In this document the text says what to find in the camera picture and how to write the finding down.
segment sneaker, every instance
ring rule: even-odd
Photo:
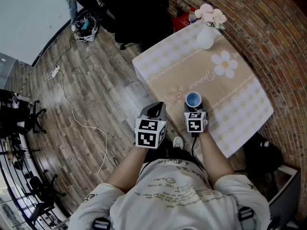
[[[173,140],[173,148],[183,149],[183,139],[180,136],[176,136]]]

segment black and white marker cube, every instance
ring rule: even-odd
[[[184,113],[184,116],[188,132],[203,132],[207,125],[205,112]]]
[[[134,132],[136,146],[157,149],[166,134],[166,121],[137,118]]]

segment white cup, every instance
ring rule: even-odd
[[[201,95],[197,92],[188,93],[186,103],[189,107],[198,107],[201,104]]]

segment blue jeans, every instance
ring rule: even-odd
[[[69,15],[71,17],[71,25],[76,25],[78,19],[77,2],[72,0],[65,0],[68,4]]]

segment white t-shirt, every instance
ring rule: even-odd
[[[158,159],[127,194],[100,184],[71,216],[69,230],[90,230],[101,217],[112,230],[237,230],[238,205],[253,209],[257,230],[267,229],[269,204],[246,176],[223,176],[212,190],[194,163]]]

